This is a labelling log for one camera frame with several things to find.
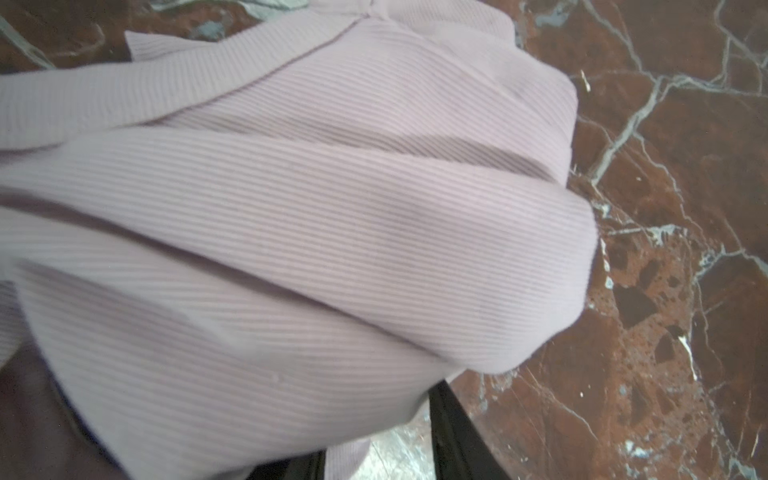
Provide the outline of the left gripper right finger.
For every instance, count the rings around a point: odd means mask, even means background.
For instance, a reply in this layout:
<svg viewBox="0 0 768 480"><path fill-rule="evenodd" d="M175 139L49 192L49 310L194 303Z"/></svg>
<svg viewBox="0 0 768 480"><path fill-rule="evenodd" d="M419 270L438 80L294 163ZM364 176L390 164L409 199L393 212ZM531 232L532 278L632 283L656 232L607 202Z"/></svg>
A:
<svg viewBox="0 0 768 480"><path fill-rule="evenodd" d="M429 390L437 480L509 480L447 381Z"/></svg>

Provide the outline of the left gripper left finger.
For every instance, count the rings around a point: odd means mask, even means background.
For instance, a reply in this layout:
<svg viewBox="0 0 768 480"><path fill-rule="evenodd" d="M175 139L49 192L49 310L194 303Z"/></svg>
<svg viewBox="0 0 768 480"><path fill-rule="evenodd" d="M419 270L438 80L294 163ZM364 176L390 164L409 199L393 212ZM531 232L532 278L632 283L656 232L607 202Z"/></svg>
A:
<svg viewBox="0 0 768 480"><path fill-rule="evenodd" d="M257 466L247 480L324 480L326 451Z"/></svg>

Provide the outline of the light pink ribbed cloth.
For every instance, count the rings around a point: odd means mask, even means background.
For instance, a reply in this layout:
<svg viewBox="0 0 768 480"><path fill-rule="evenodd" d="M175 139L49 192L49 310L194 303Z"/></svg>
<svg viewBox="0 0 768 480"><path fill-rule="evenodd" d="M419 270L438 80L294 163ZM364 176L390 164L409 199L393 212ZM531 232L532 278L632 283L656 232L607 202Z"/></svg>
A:
<svg viewBox="0 0 768 480"><path fill-rule="evenodd" d="M313 1L1 79L1 356L41 350L132 479L409 421L583 310L577 91L477 1Z"/></svg>

